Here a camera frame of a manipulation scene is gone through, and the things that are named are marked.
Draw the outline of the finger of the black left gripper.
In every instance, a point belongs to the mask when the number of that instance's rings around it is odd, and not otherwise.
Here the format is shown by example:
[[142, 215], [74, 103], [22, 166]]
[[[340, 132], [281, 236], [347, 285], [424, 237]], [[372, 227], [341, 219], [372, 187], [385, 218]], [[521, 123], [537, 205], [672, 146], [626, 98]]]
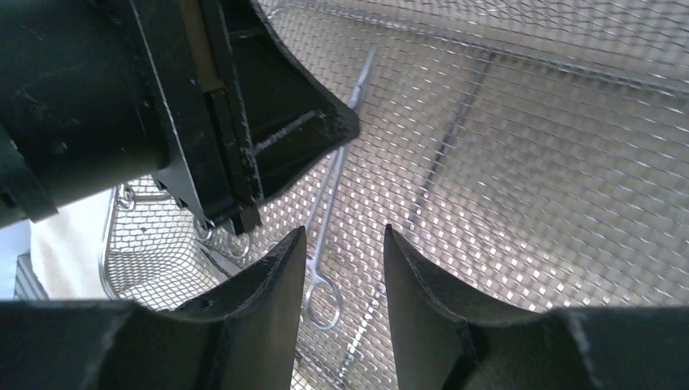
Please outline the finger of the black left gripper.
[[255, 1], [200, 2], [214, 84], [202, 94], [206, 136], [199, 206], [228, 216], [290, 189], [359, 119], [293, 55]]

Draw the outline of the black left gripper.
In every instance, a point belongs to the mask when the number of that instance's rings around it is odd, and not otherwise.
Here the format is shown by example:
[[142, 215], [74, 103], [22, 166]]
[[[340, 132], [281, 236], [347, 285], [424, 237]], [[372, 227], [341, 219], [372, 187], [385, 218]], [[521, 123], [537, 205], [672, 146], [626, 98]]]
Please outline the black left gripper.
[[1, 224], [171, 165], [153, 77], [92, 1], [1, 4]]

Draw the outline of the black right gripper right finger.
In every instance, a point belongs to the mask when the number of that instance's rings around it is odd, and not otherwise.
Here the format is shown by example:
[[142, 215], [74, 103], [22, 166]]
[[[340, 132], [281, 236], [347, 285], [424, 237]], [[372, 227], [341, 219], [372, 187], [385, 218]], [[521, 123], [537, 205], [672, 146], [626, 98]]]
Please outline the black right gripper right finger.
[[685, 389], [685, 306], [536, 313], [459, 280], [392, 226], [383, 265], [402, 389]]

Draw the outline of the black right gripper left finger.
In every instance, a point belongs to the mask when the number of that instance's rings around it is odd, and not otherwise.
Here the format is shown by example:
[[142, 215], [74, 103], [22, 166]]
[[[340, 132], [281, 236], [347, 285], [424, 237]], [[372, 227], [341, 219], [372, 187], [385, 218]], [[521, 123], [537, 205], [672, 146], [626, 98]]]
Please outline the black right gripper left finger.
[[306, 230], [175, 310], [134, 301], [4, 301], [4, 389], [287, 389]]

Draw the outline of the metal surgical instrument tray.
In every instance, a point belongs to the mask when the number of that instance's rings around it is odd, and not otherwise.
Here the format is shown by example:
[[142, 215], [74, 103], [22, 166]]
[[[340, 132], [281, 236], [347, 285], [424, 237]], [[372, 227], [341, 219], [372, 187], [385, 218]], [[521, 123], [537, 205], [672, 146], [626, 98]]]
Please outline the metal surgical instrument tray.
[[[275, 31], [347, 98], [375, 51], [339, 186], [319, 162], [207, 244], [232, 267], [308, 226], [295, 389], [394, 389], [384, 228], [479, 291], [532, 311], [688, 302], [685, 1], [264, 1]], [[223, 275], [173, 201], [123, 211], [109, 297], [172, 310]], [[245, 259], [229, 257], [228, 243]]]

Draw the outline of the beige cloth wrap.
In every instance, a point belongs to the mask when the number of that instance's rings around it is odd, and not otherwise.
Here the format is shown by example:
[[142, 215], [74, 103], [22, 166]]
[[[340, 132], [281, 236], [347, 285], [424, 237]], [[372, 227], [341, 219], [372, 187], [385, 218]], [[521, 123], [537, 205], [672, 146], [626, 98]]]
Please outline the beige cloth wrap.
[[99, 263], [112, 193], [107, 189], [30, 224], [32, 268], [48, 298], [107, 298]]

